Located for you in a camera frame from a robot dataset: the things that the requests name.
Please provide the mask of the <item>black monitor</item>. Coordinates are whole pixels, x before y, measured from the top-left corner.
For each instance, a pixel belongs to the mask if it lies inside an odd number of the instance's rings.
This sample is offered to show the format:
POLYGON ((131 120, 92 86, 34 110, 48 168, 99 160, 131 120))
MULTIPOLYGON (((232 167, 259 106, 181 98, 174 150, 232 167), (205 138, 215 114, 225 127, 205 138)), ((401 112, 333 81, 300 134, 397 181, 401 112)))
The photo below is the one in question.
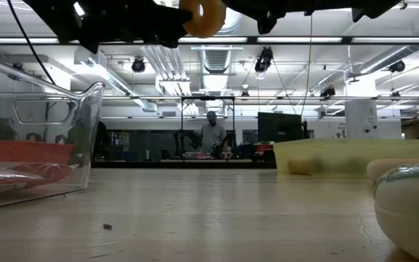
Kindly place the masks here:
POLYGON ((258 140, 286 142, 304 139, 303 123, 297 114, 258 113, 258 140))

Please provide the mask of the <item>clear plastic bin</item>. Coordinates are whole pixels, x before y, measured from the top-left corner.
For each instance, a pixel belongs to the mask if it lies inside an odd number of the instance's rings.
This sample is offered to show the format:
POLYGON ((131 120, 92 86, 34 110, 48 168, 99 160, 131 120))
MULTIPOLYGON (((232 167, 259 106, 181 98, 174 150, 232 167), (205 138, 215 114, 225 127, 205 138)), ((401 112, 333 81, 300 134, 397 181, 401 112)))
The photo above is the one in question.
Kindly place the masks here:
POLYGON ((66 165, 78 165, 56 183, 0 194, 0 207, 87 187, 104 89, 76 94, 0 63, 0 140, 72 145, 66 165))

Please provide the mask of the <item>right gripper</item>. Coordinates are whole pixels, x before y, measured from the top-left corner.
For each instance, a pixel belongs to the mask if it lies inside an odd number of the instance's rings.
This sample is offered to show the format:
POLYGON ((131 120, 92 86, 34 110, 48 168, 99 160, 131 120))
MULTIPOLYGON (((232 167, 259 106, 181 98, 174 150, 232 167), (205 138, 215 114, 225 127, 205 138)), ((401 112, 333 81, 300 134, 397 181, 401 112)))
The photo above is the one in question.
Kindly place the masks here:
POLYGON ((223 0, 230 9, 257 21, 258 33, 267 34, 288 12, 304 12, 329 9, 350 9, 353 19, 367 16, 375 19, 396 6, 402 0, 223 0))

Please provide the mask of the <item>person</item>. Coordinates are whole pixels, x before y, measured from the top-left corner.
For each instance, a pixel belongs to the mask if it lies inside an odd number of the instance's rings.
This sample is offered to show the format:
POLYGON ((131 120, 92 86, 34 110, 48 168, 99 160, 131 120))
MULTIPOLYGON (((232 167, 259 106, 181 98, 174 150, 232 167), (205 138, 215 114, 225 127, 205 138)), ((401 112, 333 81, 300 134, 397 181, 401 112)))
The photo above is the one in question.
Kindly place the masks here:
POLYGON ((206 156, 214 156, 226 147, 226 129, 218 124, 214 111, 207 113, 207 123, 201 127, 201 150, 206 156))

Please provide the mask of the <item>white ceiling air unit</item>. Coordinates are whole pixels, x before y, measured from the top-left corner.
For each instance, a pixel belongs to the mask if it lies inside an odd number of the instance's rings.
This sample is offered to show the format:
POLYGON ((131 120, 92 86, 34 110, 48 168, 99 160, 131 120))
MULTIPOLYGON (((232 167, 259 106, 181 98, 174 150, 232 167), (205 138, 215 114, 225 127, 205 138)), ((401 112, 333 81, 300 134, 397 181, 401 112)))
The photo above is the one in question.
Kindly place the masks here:
POLYGON ((108 84, 123 95, 132 95, 130 87, 119 79, 113 71, 108 70, 107 58, 102 52, 93 53, 84 47, 79 47, 74 52, 73 60, 76 65, 88 67, 93 74, 106 80, 108 84))

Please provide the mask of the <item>yellow translucent plastic bin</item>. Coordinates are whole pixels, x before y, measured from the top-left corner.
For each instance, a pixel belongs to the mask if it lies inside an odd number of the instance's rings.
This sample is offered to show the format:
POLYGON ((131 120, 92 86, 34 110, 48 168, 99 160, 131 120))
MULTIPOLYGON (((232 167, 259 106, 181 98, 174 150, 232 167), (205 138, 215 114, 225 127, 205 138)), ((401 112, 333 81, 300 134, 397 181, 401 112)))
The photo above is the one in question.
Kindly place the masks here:
POLYGON ((314 138, 274 144, 279 174, 363 178, 376 159, 419 159, 419 140, 314 138))

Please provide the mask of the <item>red snack packet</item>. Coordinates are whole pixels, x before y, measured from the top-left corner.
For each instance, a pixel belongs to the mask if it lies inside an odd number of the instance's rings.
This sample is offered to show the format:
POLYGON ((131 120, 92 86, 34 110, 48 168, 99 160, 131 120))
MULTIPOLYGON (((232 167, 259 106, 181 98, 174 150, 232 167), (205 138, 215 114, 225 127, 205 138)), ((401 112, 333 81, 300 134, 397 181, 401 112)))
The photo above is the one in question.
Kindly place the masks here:
POLYGON ((15 162, 11 167, 0 165, 0 194, 56 183, 71 175, 77 167, 77 164, 41 162, 15 162))

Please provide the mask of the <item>red background equipment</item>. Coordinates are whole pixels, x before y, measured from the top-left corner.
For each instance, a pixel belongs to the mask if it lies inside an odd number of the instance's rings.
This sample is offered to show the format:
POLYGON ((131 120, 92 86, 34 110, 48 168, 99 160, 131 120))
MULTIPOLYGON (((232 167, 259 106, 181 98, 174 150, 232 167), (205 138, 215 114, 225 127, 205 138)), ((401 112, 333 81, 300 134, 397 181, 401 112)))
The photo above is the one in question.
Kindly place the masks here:
POLYGON ((272 142, 259 142, 255 144, 255 152, 257 154, 264 153, 265 151, 273 151, 274 144, 272 142))

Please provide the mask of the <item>green frosted toy donut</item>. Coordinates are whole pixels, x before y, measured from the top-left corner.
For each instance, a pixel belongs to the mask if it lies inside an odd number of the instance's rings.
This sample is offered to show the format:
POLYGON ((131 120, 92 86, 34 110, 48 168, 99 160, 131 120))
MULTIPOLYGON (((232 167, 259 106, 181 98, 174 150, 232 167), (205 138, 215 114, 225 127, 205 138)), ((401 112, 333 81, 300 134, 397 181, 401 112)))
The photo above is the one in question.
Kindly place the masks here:
POLYGON ((403 164, 375 185, 378 225, 396 245, 419 259, 419 164, 403 164))

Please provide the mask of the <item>white building column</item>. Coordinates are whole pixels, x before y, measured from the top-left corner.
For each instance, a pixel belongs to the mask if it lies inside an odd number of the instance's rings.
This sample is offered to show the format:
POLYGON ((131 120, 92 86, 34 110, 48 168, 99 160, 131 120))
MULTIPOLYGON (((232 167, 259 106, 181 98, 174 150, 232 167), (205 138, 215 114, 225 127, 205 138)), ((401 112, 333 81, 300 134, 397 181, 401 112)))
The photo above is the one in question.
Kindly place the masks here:
POLYGON ((344 87, 346 133, 350 139, 378 138, 378 116, 375 81, 369 79, 350 81, 344 87))

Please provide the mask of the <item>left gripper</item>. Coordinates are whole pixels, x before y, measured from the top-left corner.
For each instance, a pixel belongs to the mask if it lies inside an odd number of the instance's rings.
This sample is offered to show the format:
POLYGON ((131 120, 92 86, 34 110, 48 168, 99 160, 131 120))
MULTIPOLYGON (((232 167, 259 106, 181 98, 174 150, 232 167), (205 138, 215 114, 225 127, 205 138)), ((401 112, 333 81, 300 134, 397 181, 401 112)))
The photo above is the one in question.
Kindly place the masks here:
POLYGON ((154 0, 85 0, 85 46, 142 40, 176 48, 187 34, 192 12, 158 5, 154 0))

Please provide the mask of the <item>red plastic basket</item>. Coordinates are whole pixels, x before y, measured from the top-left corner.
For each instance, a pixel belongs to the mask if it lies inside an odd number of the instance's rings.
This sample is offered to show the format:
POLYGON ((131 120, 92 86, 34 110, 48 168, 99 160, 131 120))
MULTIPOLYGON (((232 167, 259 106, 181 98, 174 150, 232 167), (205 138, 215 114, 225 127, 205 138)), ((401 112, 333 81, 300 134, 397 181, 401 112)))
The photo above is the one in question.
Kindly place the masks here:
POLYGON ((0 140, 0 162, 67 164, 74 146, 21 140, 0 140))

